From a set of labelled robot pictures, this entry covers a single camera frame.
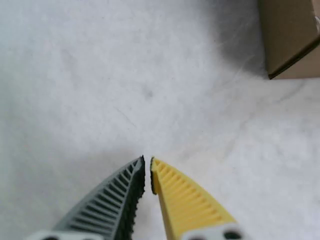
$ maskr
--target brown cardboard box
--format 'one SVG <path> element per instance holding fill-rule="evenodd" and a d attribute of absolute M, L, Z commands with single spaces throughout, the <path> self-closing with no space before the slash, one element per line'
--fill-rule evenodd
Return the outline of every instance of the brown cardboard box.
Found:
<path fill-rule="evenodd" d="M 270 79 L 320 77 L 320 0 L 259 0 Z"/>

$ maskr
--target black rubber edge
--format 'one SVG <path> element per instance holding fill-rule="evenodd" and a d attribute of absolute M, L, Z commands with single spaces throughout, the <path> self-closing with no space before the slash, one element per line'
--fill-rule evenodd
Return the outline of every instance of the black rubber edge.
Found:
<path fill-rule="evenodd" d="M 154 156 L 151 158 L 151 160 L 150 160 L 150 177 L 151 177 L 151 190 L 152 190 L 152 193 L 154 194 L 154 195 L 157 195 L 157 193 L 156 193 L 156 191 L 155 191 L 155 186 L 154 186 L 154 174 L 153 174 L 153 172 L 151 171 L 151 169 L 152 169 L 152 163 L 153 163 L 153 161 L 154 161 Z"/>
<path fill-rule="evenodd" d="M 53 229 L 96 233 L 104 240 L 131 240 L 145 176 L 142 155 L 95 187 Z"/>

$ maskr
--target white floor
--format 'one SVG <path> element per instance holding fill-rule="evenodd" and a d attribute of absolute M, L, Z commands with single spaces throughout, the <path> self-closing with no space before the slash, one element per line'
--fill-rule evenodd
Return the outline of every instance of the white floor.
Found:
<path fill-rule="evenodd" d="M 268 80 L 255 0 L 0 0 L 0 238 L 144 154 L 255 240 L 320 239 L 320 79 Z M 158 198 L 133 240 L 163 240 Z"/>

